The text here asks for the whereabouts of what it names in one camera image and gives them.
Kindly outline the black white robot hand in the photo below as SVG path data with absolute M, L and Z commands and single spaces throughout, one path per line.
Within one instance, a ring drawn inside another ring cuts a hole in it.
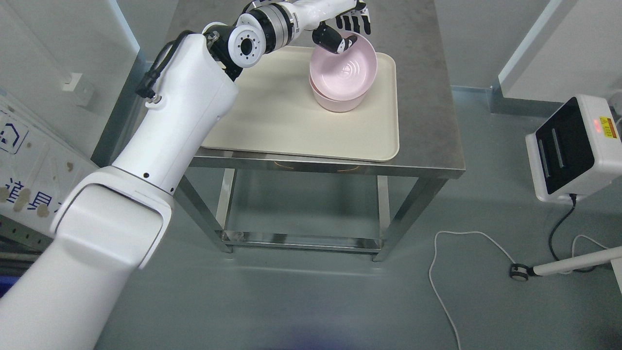
M 364 0 L 358 0 L 353 9 L 337 15 L 335 21 L 338 29 L 353 34 L 344 37 L 324 21 L 311 34 L 314 44 L 329 53 L 341 54 L 349 50 L 358 40 L 358 34 L 371 35 L 369 7 Z

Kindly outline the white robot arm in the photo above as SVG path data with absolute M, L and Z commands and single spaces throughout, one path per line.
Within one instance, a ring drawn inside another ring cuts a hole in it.
M 212 22 L 167 43 L 136 93 L 147 114 L 111 165 L 73 188 L 52 243 L 1 298 L 3 350 L 91 350 L 129 277 L 156 251 L 173 195 L 196 151 L 235 103 L 243 69 L 302 31 L 329 53 L 355 44 L 325 22 L 363 0 L 256 0 L 231 25 Z

